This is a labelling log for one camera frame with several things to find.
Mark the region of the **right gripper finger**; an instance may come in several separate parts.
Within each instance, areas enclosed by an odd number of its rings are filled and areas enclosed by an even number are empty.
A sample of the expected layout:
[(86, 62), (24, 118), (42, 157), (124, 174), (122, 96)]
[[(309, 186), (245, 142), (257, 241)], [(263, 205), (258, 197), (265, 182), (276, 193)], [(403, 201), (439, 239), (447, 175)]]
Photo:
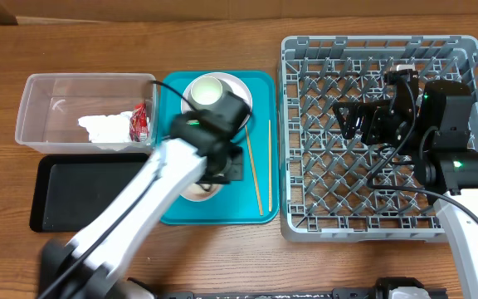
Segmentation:
[(357, 130), (360, 129), (363, 123), (364, 110), (362, 108), (343, 108), (343, 117), (344, 122), (341, 131), (343, 137), (349, 140), (352, 139)]
[(332, 105), (332, 110), (337, 120), (352, 120), (360, 116), (372, 115), (379, 107), (389, 106), (389, 104), (389, 100), (338, 102)]

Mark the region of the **small pink white bowl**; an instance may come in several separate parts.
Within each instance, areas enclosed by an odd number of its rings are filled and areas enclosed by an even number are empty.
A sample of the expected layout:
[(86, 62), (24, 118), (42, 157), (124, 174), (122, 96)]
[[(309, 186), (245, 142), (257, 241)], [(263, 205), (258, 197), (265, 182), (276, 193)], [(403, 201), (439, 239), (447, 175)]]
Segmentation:
[(191, 184), (181, 196), (191, 202), (202, 202), (218, 194), (221, 189), (221, 184)]

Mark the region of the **white cup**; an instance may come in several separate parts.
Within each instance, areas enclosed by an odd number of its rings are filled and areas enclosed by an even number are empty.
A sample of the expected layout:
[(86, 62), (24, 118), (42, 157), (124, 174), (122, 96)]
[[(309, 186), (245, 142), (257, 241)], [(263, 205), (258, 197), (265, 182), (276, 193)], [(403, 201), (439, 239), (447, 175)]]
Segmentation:
[(221, 99), (223, 92), (223, 85), (217, 78), (201, 76), (193, 82), (189, 91), (189, 100), (197, 106), (210, 106)]

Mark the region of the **large white plate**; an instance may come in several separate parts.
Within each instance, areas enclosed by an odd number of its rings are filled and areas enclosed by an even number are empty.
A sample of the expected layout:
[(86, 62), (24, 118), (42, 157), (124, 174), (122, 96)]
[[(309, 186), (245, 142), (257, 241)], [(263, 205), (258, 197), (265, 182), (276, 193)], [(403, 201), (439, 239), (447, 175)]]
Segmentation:
[[(242, 81), (239, 77), (234, 76), (230, 73), (226, 73), (226, 72), (209, 72), (209, 73), (203, 74), (201, 76), (214, 76), (218, 79), (221, 79), (221, 80), (225, 81), (232, 88), (232, 90), (228, 91), (228, 92), (230, 92), (230, 93), (234, 94), (235, 96), (238, 96), (239, 98), (241, 98), (242, 101), (246, 105), (248, 105), (249, 110), (253, 111), (253, 98), (252, 98), (251, 92), (250, 92), (249, 88), (246, 86), (246, 83), (244, 81)], [(186, 99), (188, 97), (188, 88), (193, 84), (193, 81), (185, 88), (185, 90), (183, 92), (183, 96)], [(224, 99), (221, 100), (220, 103), (217, 105), (217, 107), (214, 110), (211, 110), (211, 111), (216, 111), (217, 108), (219, 108), (222, 105), (223, 101), (224, 101)]]

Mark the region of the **red snack wrapper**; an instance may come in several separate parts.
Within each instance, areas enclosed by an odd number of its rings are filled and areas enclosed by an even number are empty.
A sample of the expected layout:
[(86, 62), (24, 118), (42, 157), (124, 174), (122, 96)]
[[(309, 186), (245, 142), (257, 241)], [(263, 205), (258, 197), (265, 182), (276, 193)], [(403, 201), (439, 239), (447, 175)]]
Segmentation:
[(143, 142), (149, 137), (145, 103), (137, 104), (130, 116), (129, 136), (134, 142)]

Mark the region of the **white napkin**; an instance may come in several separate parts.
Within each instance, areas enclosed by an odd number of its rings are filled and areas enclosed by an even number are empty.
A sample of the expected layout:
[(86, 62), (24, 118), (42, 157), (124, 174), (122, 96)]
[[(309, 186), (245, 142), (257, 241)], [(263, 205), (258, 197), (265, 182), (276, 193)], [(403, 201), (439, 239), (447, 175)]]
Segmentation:
[(118, 115), (87, 115), (78, 119), (78, 125), (88, 132), (91, 143), (126, 143), (131, 142), (129, 121), (131, 111)]

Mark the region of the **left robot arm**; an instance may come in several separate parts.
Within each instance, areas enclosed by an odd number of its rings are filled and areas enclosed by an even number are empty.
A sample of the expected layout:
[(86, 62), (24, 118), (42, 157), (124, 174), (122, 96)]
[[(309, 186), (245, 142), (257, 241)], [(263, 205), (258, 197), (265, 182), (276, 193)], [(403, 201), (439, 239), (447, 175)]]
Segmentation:
[(193, 184), (242, 178), (242, 148), (233, 142), (251, 107), (226, 92), (211, 109), (176, 115), (168, 138), (115, 200), (67, 244), (41, 251), (40, 298), (152, 298), (124, 275), (143, 241), (180, 194)]

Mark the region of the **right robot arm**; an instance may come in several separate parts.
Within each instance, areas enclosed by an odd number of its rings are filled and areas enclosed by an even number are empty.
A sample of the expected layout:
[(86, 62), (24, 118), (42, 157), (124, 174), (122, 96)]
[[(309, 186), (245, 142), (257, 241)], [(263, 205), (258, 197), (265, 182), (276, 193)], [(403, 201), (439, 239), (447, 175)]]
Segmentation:
[[(393, 67), (383, 80), (395, 89), (392, 99), (332, 106), (341, 133), (350, 139), (359, 132), (365, 145), (392, 148), (369, 173), (367, 186), (427, 197), (446, 233), (464, 297), (478, 298), (478, 151), (468, 147), (476, 100), (458, 81), (433, 80), (420, 87), (413, 65)], [(399, 154), (410, 157), (418, 187), (376, 180)]]

